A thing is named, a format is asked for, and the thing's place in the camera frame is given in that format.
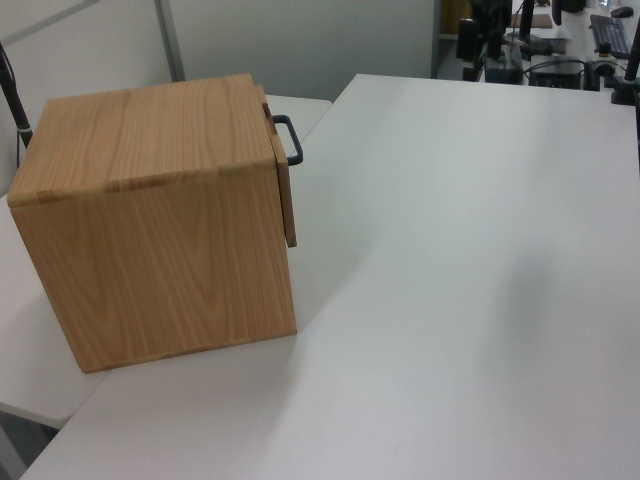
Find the white table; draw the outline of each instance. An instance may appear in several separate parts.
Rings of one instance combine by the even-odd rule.
[[[291,170],[298,336],[113,370],[24,479],[640,478],[635,117],[586,95],[356,77]]]
[[[268,95],[303,139],[331,106],[326,100]],[[293,144],[286,128],[287,152]],[[0,410],[61,428],[107,372],[83,374],[64,338],[6,197],[0,198]]]
[[[629,37],[629,42],[633,43],[633,37],[636,33],[638,19],[640,18],[640,0],[623,0],[622,4],[631,6],[635,10],[635,13],[632,17],[621,19],[622,24],[625,28],[625,32]],[[591,15],[603,15],[605,17],[608,17],[610,16],[611,10],[613,10],[613,8],[597,6],[597,2],[595,2],[595,0],[589,0],[587,2],[587,5],[591,6],[578,13],[562,12],[562,26],[559,28],[554,26],[552,30],[549,30],[550,32],[555,32],[556,30],[560,32],[568,32],[570,40],[567,42],[567,51],[565,55],[576,57],[580,60],[585,61],[594,60],[597,56],[597,54],[594,53],[596,50],[596,42],[593,37],[593,31],[589,28],[591,26]],[[520,1],[514,1],[513,10],[516,11],[519,7]],[[536,14],[551,14],[551,8],[536,6],[534,8],[534,12]],[[545,32],[546,30],[541,29],[534,29],[534,31],[532,31],[532,33],[534,34],[541,34],[541,36],[547,37],[547,35],[545,35]],[[616,59],[613,57],[610,57],[609,60],[616,61]],[[620,60],[619,63],[622,65],[626,65],[627,60]]]

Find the wood grain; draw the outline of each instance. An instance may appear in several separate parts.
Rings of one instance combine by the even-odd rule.
[[[9,206],[268,170],[263,117],[250,75],[50,100]]]
[[[271,146],[273,147],[273,153],[276,158],[278,187],[280,189],[280,204],[282,206],[282,221],[284,223],[284,236],[287,240],[287,246],[292,248],[298,245],[298,241],[296,239],[296,225],[293,215],[291,180],[289,178],[289,161],[287,160],[287,154],[282,147],[278,130],[273,123],[273,116],[271,115],[267,96],[264,93],[262,85],[256,85],[256,92],[258,100],[262,103],[262,107],[265,112],[265,126],[267,127],[267,133],[271,139]]]
[[[440,33],[457,35],[460,19],[471,15],[471,6],[468,0],[444,0],[440,15]]]
[[[80,368],[93,372],[295,334],[279,195],[272,157],[252,175],[12,214]]]

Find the black metal handle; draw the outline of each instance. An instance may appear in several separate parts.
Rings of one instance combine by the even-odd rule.
[[[293,140],[293,146],[296,147],[296,154],[290,157],[287,157],[287,161],[289,162],[289,166],[293,167],[294,165],[300,165],[303,160],[302,153],[302,145],[300,145],[300,140],[298,140],[298,135],[296,134],[295,129],[293,128],[293,123],[291,123],[291,119],[286,115],[274,115],[273,123],[284,123],[289,130],[289,135],[291,135],[291,140]]]

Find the white wall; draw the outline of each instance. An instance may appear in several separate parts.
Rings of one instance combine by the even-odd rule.
[[[5,50],[32,126],[49,98],[171,81],[152,0],[100,0]],[[15,135],[0,96],[0,195],[15,174]]]
[[[170,5],[187,79],[250,72],[270,94],[335,100],[357,73],[429,77],[435,3],[172,0]]]

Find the wooden box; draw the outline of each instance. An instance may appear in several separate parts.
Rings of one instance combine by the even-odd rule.
[[[296,333],[287,159],[249,75],[49,101],[8,203],[83,372]]]

